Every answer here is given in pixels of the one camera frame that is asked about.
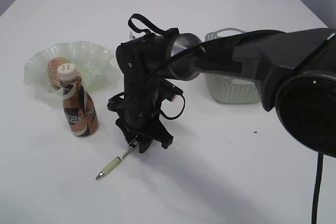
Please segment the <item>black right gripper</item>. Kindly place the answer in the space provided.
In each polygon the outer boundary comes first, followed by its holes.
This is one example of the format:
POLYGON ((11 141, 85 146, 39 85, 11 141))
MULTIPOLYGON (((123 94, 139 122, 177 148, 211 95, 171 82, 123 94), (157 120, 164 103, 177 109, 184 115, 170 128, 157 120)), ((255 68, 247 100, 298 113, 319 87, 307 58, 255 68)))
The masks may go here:
POLYGON ((160 116, 175 120, 183 113, 169 117, 161 109, 162 102, 172 102, 177 96, 183 98, 183 90, 164 78, 149 80, 143 89, 133 98, 130 93, 121 92, 108 100, 109 111, 118 115, 116 125, 122 131, 128 144, 136 140, 139 153, 145 153, 152 141, 161 143, 167 149, 173 142, 173 136, 160 121, 160 116))

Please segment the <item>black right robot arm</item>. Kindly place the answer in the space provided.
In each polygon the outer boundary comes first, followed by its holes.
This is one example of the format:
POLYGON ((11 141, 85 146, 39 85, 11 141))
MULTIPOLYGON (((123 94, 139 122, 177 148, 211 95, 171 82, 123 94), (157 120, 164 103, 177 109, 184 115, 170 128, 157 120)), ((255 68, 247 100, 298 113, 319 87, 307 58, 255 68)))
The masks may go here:
POLYGON ((148 30, 117 47, 124 91, 108 101, 127 141, 136 135, 142 152, 152 140, 163 148, 172 136, 161 124, 161 103, 182 91, 171 80, 218 74, 255 84, 262 107, 276 110, 286 131, 305 147, 335 157, 335 30, 291 33, 258 30, 206 42, 174 29, 148 30))

